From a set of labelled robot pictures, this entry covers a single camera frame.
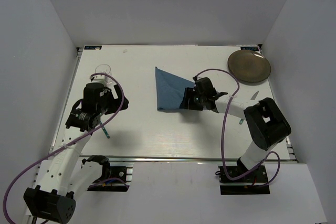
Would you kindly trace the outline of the dark round plate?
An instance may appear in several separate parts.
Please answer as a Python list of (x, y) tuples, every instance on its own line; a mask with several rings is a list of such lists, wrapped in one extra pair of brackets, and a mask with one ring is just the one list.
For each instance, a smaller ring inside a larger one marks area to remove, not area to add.
[(257, 51), (235, 51), (228, 57), (227, 65), (236, 79), (246, 83), (263, 82), (271, 74), (269, 61)]

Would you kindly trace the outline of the clear drinking glass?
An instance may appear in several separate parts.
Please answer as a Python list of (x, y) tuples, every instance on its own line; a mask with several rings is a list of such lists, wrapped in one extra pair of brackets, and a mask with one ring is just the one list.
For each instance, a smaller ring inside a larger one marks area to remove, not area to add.
[[(100, 64), (96, 67), (95, 73), (106, 73), (108, 75), (111, 75), (111, 67), (108, 64)], [(107, 87), (112, 87), (115, 84), (115, 82), (111, 78), (107, 76), (105, 77), (106, 77)]]

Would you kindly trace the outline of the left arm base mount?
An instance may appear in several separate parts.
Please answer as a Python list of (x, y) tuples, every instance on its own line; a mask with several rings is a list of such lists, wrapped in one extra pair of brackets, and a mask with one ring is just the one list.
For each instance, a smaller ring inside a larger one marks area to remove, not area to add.
[(91, 156), (82, 159), (81, 168), (85, 163), (96, 162), (101, 166), (101, 176), (96, 179), (87, 191), (127, 192), (132, 181), (133, 167), (113, 164), (105, 156)]

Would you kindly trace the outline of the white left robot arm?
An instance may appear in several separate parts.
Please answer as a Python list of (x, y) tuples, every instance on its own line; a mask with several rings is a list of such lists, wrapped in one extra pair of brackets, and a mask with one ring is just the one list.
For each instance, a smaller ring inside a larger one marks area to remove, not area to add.
[(82, 161), (82, 168), (74, 168), (85, 145), (98, 129), (103, 115), (116, 115), (128, 108), (128, 100), (122, 88), (116, 84), (112, 89), (104, 83), (86, 84), (82, 99), (71, 109), (66, 120), (63, 144), (56, 153), (46, 174), (35, 188), (27, 188), (24, 201), (35, 218), (56, 223), (68, 223), (72, 218), (76, 201), (93, 183), (110, 178), (111, 168), (108, 159), (102, 155), (92, 155)]

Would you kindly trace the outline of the blue cloth napkin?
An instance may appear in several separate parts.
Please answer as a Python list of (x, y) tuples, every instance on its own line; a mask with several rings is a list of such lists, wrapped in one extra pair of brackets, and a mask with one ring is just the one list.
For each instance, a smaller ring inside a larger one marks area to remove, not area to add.
[(155, 67), (156, 99), (159, 111), (178, 110), (186, 88), (193, 88), (194, 82)]

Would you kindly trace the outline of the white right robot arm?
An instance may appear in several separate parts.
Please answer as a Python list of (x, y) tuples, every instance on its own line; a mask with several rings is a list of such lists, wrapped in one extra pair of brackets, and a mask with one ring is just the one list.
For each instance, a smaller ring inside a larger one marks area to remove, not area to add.
[(223, 114), (221, 132), (221, 158), (225, 161), (224, 136), (229, 115), (243, 119), (248, 126), (252, 142), (237, 161), (237, 175), (247, 182), (256, 175), (272, 149), (291, 134), (291, 127), (272, 98), (239, 100), (237, 93), (218, 92), (208, 77), (195, 80), (195, 86), (185, 88), (181, 109), (208, 110)]

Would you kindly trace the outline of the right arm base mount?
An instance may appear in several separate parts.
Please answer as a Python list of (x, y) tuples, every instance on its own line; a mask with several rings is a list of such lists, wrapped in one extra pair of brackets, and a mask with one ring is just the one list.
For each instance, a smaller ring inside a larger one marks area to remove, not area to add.
[(219, 178), (221, 195), (269, 195), (268, 176), (266, 168), (261, 165), (252, 173), (238, 180), (230, 180), (226, 177), (222, 166), (215, 173)]

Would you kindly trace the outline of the blue label sticker left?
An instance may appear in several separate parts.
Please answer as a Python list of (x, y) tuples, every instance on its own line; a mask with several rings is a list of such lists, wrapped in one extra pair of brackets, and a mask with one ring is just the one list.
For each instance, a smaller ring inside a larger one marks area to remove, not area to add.
[(86, 45), (83, 48), (84, 50), (101, 50), (102, 46), (101, 45)]

